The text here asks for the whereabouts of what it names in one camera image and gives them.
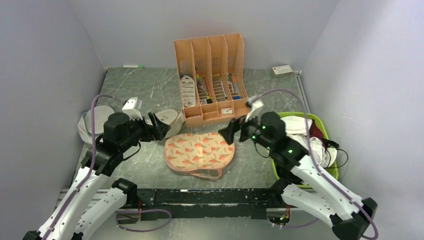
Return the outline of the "floral mesh laundry bag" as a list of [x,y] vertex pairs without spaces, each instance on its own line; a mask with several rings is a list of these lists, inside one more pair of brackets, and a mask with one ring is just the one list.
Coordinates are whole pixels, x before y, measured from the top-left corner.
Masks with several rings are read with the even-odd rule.
[[164,160],[176,172],[217,181],[233,160],[235,151],[235,144],[227,144],[217,132],[184,133],[165,141]]

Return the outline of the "white satin bra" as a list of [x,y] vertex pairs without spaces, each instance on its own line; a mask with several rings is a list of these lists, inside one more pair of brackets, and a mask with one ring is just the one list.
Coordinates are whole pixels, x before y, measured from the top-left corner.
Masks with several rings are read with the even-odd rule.
[[[307,136],[302,134],[289,134],[291,139],[300,143],[304,148],[308,150]],[[317,137],[311,137],[309,139],[311,152],[315,161],[322,167],[327,167],[331,164],[331,156],[327,153],[323,142]]]

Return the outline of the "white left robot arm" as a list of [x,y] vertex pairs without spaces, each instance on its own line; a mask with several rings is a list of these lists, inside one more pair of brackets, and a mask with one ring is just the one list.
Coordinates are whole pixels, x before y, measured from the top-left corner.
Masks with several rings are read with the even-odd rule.
[[116,180],[106,196],[86,210],[100,187],[115,168],[126,160],[124,153],[142,142],[162,140],[171,127],[153,113],[131,119],[127,114],[111,114],[69,191],[46,222],[38,230],[28,231],[25,240],[85,240],[121,207],[132,208],[140,203],[137,185],[126,179]]

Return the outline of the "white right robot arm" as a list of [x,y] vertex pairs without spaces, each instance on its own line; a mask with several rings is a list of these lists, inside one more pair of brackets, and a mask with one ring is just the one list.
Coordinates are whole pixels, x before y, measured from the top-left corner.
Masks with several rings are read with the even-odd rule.
[[370,237],[365,235],[368,227],[374,231],[371,239],[378,239],[378,228],[373,221],[377,202],[347,189],[317,164],[309,150],[287,136],[285,122],[276,112],[266,112],[260,118],[247,115],[233,118],[218,131],[229,145],[234,142],[236,132],[240,132],[240,142],[252,140],[266,148],[278,166],[316,192],[311,194],[289,179],[280,178],[270,188],[269,199],[275,207],[288,204],[315,216],[340,240],[368,240]]

